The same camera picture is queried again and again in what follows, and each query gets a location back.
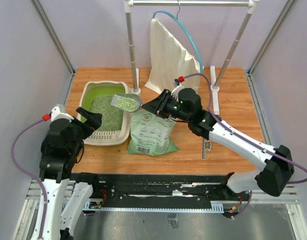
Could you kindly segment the grey metal scoop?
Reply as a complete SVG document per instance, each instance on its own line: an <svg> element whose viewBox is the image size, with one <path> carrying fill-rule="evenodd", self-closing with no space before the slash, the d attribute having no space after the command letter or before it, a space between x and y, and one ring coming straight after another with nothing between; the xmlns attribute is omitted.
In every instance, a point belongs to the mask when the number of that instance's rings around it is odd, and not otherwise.
<svg viewBox="0 0 307 240"><path fill-rule="evenodd" d="M134 113L141 109L142 101L137 94L115 94L112 98L111 105L122 111Z"/></svg>

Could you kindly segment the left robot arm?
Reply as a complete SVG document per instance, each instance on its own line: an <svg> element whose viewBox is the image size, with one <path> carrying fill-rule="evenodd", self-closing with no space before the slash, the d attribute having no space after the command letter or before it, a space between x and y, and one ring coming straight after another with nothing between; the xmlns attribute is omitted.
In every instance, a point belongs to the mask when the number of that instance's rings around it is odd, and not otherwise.
<svg viewBox="0 0 307 240"><path fill-rule="evenodd" d="M81 122L66 113L58 104L48 115L49 130L41 144L38 183L40 201L33 240L71 240L83 207L89 198L100 194L99 177L95 173L80 173L66 205L63 204L72 169L78 155L84 153L84 140L102 125L102 114L78 107L85 118Z"/></svg>

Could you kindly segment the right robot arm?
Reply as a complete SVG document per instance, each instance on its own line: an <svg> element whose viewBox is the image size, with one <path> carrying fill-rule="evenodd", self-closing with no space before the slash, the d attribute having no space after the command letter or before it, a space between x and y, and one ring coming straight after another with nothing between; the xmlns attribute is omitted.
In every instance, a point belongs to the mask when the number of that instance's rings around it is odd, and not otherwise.
<svg viewBox="0 0 307 240"><path fill-rule="evenodd" d="M256 166L253 171L231 172L225 176L220 187L220 195L225 200L254 190L278 197L295 172L291 151L287 147L280 145L276 148L239 132L220 117L204 110L200 96L191 88L180 90L177 98L165 89L142 108L162 119L175 117L186 122L193 134L229 148Z"/></svg>

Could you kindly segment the green cat litter bag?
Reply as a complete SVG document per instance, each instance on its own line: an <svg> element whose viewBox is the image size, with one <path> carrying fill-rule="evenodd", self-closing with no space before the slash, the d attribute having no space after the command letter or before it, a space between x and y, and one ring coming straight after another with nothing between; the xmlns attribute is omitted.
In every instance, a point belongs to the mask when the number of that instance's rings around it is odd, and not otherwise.
<svg viewBox="0 0 307 240"><path fill-rule="evenodd" d="M130 122L131 140L126 152L160 156L178 151L170 138L175 124L170 118L162 119L144 109L135 112Z"/></svg>

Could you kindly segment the piano pattern bag clip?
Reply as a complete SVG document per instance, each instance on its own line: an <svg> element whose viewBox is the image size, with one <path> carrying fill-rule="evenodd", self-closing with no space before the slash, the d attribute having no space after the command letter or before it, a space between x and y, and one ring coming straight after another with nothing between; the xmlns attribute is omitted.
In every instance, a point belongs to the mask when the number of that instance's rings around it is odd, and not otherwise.
<svg viewBox="0 0 307 240"><path fill-rule="evenodd" d="M212 149L212 143L203 138L201 143L201 159L206 160L207 159L207 152L211 151Z"/></svg>

